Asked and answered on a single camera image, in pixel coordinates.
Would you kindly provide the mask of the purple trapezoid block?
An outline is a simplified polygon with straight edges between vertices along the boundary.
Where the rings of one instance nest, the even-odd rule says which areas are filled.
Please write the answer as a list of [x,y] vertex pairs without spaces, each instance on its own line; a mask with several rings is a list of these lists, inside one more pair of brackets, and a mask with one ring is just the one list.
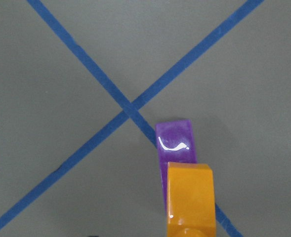
[[197,163],[192,123],[188,119],[155,125],[156,145],[161,171],[164,210],[167,211],[167,170],[169,162]]

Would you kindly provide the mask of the orange trapezoid block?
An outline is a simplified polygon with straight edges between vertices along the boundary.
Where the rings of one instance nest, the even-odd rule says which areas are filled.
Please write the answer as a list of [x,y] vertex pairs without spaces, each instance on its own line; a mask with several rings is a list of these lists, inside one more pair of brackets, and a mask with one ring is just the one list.
[[216,236],[212,169],[207,164],[169,162],[166,235]]

